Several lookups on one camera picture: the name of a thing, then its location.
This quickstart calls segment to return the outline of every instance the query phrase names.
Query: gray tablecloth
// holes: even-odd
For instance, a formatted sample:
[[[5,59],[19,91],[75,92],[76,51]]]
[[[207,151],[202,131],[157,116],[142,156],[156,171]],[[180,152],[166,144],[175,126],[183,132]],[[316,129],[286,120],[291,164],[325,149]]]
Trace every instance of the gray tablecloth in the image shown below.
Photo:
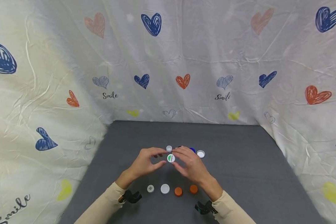
[[[206,153],[203,162],[223,189],[257,224],[324,223],[274,140],[259,126],[115,121],[59,223],[73,223],[128,168],[141,148],[188,146]],[[160,186],[168,184],[168,195]],[[156,190],[147,192],[153,184]],[[217,223],[212,214],[200,215],[194,205],[208,197],[170,163],[135,181],[130,190],[143,198],[126,203],[114,214],[114,224]],[[181,187],[177,198],[174,188]]]

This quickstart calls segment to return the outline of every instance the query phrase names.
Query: orange heart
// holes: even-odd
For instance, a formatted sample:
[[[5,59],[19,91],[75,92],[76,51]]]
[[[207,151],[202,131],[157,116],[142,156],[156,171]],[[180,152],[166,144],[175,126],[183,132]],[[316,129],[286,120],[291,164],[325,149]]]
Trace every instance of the orange heart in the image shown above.
[[[67,98],[67,100],[66,100],[67,104],[69,104],[70,106],[73,106],[73,107],[79,107],[78,100],[76,99],[73,92],[71,90],[69,90],[68,92],[69,92],[71,98]]]
[[[182,77],[177,76],[177,77],[175,78],[175,81],[177,82],[177,84],[178,84],[180,87],[182,87],[182,89],[185,90],[185,88],[187,88],[187,86],[188,86],[188,84],[189,84],[189,81],[190,81],[190,75],[189,75],[189,74],[186,74],[186,75],[184,76],[184,80],[183,80]]]
[[[105,32],[105,18],[102,13],[97,12],[94,20],[95,21],[92,21],[92,19],[85,17],[85,25],[92,33],[103,39]]]
[[[307,100],[307,104],[320,104],[326,100],[328,100],[332,96],[330,91],[323,91],[321,93],[317,93],[317,88],[315,86],[308,86],[305,90],[305,97]]]
[[[263,16],[261,16],[260,12],[256,13],[250,21],[251,27],[259,35],[264,27],[269,23],[271,17],[274,14],[274,9],[270,8],[266,10]]]

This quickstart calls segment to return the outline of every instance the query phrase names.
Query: green and white bottle cap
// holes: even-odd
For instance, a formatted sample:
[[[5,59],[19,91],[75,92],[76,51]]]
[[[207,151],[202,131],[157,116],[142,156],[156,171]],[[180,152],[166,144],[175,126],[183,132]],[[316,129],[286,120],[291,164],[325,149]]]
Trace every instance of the green and white bottle cap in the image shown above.
[[[167,160],[168,162],[173,163],[175,161],[175,156],[173,154],[169,154],[167,156]]]

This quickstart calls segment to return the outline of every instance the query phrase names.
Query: orange bottle cap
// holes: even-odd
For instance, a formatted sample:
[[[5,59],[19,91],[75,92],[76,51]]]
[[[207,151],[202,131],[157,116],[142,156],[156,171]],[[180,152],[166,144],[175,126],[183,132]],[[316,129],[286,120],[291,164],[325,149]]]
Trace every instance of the orange bottle cap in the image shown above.
[[[175,190],[174,190],[174,194],[177,196],[177,197],[180,197],[182,196],[183,194],[183,191],[180,187],[176,187]]]
[[[198,187],[196,186],[196,185],[192,185],[191,187],[190,187],[190,192],[192,193],[192,194],[196,194],[196,193],[198,193]]]

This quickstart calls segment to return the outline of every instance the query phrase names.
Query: white fabric backdrop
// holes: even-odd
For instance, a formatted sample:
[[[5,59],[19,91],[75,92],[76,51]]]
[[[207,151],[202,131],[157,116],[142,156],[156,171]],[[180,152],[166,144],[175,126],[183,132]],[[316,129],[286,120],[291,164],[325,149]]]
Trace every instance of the white fabric backdrop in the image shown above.
[[[261,125],[336,223],[336,0],[1,0],[0,44],[2,220],[57,221],[113,115]]]

